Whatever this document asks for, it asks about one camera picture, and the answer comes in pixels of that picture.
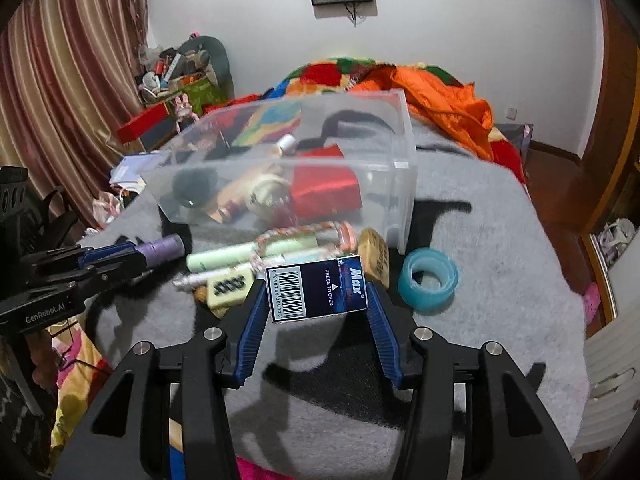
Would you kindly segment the wooden door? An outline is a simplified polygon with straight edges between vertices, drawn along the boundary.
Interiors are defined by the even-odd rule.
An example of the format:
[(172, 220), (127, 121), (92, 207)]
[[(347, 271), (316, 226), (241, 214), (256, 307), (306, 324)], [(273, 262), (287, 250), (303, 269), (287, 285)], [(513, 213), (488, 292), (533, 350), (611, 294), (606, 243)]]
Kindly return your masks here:
[(596, 116), (582, 170), (598, 201), (585, 224), (600, 232), (618, 218), (639, 222), (639, 46), (612, 0), (600, 0), (603, 63)]

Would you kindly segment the blue white notebook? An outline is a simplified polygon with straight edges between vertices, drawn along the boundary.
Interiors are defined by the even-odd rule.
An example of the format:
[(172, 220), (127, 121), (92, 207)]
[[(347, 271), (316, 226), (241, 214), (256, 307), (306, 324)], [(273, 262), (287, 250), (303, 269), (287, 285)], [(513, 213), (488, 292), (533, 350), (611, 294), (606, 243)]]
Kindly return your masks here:
[(160, 153), (127, 155), (112, 169), (110, 185), (124, 186), (126, 183), (136, 183), (143, 171), (154, 168), (164, 159), (165, 155)]

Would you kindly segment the clear plastic storage box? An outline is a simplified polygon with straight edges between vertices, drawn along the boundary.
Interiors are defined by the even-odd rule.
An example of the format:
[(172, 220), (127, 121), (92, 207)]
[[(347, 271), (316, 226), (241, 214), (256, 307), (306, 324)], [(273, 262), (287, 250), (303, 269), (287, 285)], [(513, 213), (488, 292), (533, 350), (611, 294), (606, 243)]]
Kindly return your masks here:
[(416, 141), (399, 90), (285, 96), (213, 110), (141, 177), (169, 220), (216, 237), (346, 221), (404, 252)]

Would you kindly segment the mahjong tile eraser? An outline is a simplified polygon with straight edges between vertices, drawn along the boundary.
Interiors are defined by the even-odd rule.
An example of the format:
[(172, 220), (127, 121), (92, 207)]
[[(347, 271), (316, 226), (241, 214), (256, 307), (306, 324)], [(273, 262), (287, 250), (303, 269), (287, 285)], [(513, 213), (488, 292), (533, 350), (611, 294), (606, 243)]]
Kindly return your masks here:
[(255, 281), (250, 269), (229, 271), (207, 280), (207, 305), (210, 310), (228, 309), (242, 304)]

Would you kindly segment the purple black marker tube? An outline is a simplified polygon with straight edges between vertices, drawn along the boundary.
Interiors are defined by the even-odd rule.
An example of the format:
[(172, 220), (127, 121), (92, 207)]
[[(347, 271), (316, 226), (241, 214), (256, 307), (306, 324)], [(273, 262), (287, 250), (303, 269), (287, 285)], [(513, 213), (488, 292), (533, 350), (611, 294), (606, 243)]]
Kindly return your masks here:
[(186, 253), (183, 240), (178, 234), (171, 234), (155, 242), (137, 245), (134, 249), (143, 255), (148, 269), (155, 269), (166, 262), (182, 258)]

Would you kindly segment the wooden shelf unit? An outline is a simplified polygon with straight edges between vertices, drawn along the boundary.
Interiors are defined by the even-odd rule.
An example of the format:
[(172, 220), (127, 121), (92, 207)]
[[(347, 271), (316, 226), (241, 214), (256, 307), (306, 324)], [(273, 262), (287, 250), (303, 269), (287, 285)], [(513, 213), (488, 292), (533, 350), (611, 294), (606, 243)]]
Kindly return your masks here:
[(586, 248), (592, 251), (600, 276), (601, 303), (595, 318), (603, 324), (616, 315), (639, 307), (639, 159), (627, 174), (620, 194), (599, 232), (590, 233)]

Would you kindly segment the pale green labelled tube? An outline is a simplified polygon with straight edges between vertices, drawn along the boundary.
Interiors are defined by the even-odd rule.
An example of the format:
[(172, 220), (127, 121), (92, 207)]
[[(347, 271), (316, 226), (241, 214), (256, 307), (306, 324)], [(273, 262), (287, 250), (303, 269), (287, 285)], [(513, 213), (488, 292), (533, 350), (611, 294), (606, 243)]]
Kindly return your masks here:
[[(274, 256), (297, 252), (298, 250), (315, 248), (318, 240), (314, 235), (301, 235), (283, 240), (275, 240), (265, 247), (265, 256)], [(250, 255), (254, 249), (254, 243), (248, 242), (231, 246), (224, 246), (208, 250), (207, 252), (197, 252), (186, 257), (186, 267), (192, 273), (205, 272), (221, 269), (224, 266), (234, 266), (235, 264), (250, 261)]]

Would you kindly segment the red garment on bed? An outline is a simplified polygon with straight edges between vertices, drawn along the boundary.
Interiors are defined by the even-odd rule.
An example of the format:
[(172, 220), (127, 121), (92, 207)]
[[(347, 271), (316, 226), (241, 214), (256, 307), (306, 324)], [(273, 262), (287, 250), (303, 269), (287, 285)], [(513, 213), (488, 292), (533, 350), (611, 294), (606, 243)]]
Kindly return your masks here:
[(261, 94), (253, 93), (253, 94), (248, 94), (247, 96), (242, 96), (242, 98), (229, 100), (227, 102), (205, 105), (203, 106), (202, 116), (207, 115), (213, 112), (214, 110), (221, 110), (222, 108), (226, 108), (226, 107), (232, 107), (232, 106), (259, 101), (261, 98), (262, 98)]

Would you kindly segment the orange down jacket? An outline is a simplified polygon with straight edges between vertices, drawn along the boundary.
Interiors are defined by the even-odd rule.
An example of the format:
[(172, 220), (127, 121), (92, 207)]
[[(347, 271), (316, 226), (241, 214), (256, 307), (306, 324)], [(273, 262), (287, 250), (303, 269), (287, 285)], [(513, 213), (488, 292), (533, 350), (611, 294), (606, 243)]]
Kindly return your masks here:
[(488, 102), (475, 95), (474, 84), (452, 86), (424, 68), (378, 65), (352, 87), (352, 92), (387, 90), (401, 90), (413, 115), (478, 158), (494, 160), (489, 142), (494, 116)]

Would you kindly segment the magenta knitted charm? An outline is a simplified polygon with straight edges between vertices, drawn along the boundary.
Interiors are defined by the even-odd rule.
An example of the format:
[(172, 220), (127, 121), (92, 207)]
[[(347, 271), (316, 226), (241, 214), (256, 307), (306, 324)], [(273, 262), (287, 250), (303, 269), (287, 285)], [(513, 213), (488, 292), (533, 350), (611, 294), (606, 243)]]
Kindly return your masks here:
[(271, 202), (270, 211), (272, 213), (270, 224), (274, 228), (288, 228), (298, 223), (292, 198), (289, 195), (275, 197)]

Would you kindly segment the red foil package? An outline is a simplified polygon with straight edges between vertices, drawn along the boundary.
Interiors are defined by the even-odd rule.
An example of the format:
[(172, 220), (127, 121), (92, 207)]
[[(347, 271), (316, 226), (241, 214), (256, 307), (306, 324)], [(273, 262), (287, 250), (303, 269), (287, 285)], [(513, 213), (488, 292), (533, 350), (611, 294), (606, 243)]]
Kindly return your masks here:
[(362, 207), (359, 181), (349, 166), (296, 165), (290, 193), (298, 220), (331, 217)]

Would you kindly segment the teal tape roll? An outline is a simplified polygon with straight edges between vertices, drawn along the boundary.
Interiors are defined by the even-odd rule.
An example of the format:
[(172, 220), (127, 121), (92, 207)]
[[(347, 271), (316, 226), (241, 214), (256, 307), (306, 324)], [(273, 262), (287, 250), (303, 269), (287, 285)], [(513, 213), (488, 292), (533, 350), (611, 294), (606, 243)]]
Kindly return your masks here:
[(448, 256), (432, 248), (420, 248), (405, 258), (397, 290), (416, 312), (435, 312), (454, 298), (458, 283), (458, 268)]

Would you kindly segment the striped pink gold curtain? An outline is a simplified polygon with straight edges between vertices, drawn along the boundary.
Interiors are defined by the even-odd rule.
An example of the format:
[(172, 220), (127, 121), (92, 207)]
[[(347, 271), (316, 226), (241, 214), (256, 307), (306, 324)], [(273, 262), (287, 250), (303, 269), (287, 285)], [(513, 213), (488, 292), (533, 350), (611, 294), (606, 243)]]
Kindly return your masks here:
[(39, 196), (65, 188), (86, 226), (142, 110), (146, 0), (23, 0), (1, 32), (1, 161)]

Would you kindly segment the white wardrobe door hearts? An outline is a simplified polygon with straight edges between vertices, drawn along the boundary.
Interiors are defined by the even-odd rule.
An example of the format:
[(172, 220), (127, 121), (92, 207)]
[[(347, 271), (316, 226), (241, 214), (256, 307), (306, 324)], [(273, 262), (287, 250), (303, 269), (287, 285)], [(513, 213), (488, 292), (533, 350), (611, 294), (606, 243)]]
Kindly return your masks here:
[(585, 343), (591, 390), (572, 453), (612, 448), (639, 413), (639, 267), (616, 262), (617, 315)]

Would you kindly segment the pink clog shoe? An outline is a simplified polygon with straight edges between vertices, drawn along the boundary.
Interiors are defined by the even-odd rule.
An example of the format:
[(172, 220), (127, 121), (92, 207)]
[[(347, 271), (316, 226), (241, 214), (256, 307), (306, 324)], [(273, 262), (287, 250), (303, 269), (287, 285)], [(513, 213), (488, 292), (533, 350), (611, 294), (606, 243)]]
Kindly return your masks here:
[(582, 295), (584, 303), (585, 321), (590, 325), (598, 314), (601, 303), (600, 290), (597, 283), (591, 283)]

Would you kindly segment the grey black blanket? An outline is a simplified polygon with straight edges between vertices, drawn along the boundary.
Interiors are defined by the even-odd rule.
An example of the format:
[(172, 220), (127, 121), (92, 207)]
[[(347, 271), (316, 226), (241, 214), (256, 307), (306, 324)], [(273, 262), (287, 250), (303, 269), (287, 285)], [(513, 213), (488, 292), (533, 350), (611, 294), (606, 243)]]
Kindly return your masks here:
[[(410, 249), (434, 248), (460, 273), (452, 299), (416, 316), (453, 344), (498, 341), (532, 383), (566, 444), (578, 434), (589, 382), (584, 314), (525, 188), (426, 127), (414, 129), (418, 187)], [(214, 322), (172, 281), (180, 263), (121, 294), (91, 300), (82, 319), (111, 365), (138, 341), (168, 347)], [(384, 378), (361, 314), (272, 324), (246, 384), (228, 392), (243, 460), (295, 479), (388, 479), (410, 396)]]

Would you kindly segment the wooden tag charm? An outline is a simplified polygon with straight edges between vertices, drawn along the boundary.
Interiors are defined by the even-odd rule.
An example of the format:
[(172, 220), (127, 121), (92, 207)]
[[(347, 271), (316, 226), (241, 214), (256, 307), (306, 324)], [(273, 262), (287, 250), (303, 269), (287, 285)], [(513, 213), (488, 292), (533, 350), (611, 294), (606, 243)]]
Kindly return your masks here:
[(372, 228), (362, 230), (358, 240), (362, 270), (369, 281), (390, 288), (390, 251), (384, 238)]

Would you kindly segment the green storage box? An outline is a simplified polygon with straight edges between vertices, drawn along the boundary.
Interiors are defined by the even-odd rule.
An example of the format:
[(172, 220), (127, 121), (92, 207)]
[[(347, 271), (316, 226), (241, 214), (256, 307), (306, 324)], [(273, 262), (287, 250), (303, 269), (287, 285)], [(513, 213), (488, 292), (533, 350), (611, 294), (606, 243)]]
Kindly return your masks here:
[(176, 110), (175, 97), (183, 94), (188, 97), (192, 110), (198, 116), (206, 114), (206, 107), (224, 104), (229, 101), (227, 88), (214, 86), (206, 77), (191, 82), (174, 92), (160, 92), (157, 96), (146, 90), (141, 93), (145, 107), (164, 104), (171, 115)]

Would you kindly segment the colourful patchwork quilt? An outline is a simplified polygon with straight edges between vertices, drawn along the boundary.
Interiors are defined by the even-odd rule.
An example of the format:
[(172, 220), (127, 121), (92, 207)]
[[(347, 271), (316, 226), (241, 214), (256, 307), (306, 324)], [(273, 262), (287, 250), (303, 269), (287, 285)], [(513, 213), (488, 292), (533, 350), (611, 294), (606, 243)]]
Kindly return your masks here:
[(416, 73), (432, 74), (442, 84), (462, 88), (463, 84), (437, 65), (416, 63), (398, 65), (377, 61), (374, 58), (325, 58), (296, 68), (260, 97), (263, 100), (282, 98), (288, 94), (315, 94), (349, 92), (363, 86), (364, 90), (390, 90), (390, 76), (398, 68)]

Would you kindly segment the grey green neck pillow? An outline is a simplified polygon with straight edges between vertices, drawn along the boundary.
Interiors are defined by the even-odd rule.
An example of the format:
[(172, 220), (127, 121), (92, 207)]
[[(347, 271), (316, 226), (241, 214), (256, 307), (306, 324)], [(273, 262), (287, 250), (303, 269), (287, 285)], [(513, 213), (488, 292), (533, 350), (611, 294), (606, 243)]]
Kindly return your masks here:
[(197, 70), (217, 88), (230, 92), (232, 78), (227, 50), (217, 38), (195, 32), (178, 47), (178, 52), (193, 61)]

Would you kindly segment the pink rabbit figurine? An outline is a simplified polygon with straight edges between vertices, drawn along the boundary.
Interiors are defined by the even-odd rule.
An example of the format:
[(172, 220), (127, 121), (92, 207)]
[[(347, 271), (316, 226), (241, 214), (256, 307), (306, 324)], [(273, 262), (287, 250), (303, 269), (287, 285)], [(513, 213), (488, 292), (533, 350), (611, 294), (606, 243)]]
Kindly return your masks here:
[(198, 114), (194, 112), (189, 96), (186, 93), (175, 97), (175, 118), (178, 129), (186, 128), (186, 126), (200, 120)]

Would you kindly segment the green pump bottle white label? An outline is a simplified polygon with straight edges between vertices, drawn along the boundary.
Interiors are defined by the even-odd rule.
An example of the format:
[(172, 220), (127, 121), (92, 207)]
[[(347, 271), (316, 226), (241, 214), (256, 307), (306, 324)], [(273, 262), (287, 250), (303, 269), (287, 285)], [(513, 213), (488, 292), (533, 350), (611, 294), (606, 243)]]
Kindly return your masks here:
[(270, 226), (295, 221), (291, 182), (275, 164), (247, 170), (221, 188), (213, 169), (181, 170), (172, 180), (171, 191), (179, 206), (220, 224), (235, 221), (245, 211)]

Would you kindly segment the red long box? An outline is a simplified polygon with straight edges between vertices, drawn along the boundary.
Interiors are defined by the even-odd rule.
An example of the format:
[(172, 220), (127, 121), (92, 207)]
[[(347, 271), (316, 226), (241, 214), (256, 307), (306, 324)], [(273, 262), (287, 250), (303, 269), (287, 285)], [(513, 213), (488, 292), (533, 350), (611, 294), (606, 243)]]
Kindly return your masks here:
[(148, 106), (117, 129), (117, 139), (122, 144), (135, 141), (168, 117), (169, 112), (165, 103), (159, 102)]

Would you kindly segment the white gold pen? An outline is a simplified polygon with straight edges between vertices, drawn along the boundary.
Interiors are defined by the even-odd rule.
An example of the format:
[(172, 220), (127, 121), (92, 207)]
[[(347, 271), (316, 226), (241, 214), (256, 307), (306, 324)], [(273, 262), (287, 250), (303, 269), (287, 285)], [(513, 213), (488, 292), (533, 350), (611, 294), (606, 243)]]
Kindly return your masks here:
[(181, 278), (173, 280), (172, 284), (175, 286), (175, 289), (186, 290), (188, 292), (189, 290), (206, 285), (210, 278), (216, 278), (217, 275), (217, 271), (186, 274)]

